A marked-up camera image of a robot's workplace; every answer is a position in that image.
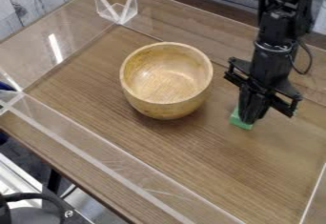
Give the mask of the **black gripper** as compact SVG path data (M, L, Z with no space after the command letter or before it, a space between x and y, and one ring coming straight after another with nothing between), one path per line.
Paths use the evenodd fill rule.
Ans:
M240 88L238 114L244 122L257 122L270 108L288 117L295 115L304 99L289 81L297 51L297 42L270 46L257 41L252 61L230 58L225 78Z

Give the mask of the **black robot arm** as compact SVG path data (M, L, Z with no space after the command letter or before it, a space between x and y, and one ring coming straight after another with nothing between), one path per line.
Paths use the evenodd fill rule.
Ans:
M253 125L270 109L293 116L301 92L289 82L296 56L307 47L303 37L312 32L313 0L258 0L258 37L253 59L233 57L225 78L240 88L237 122Z

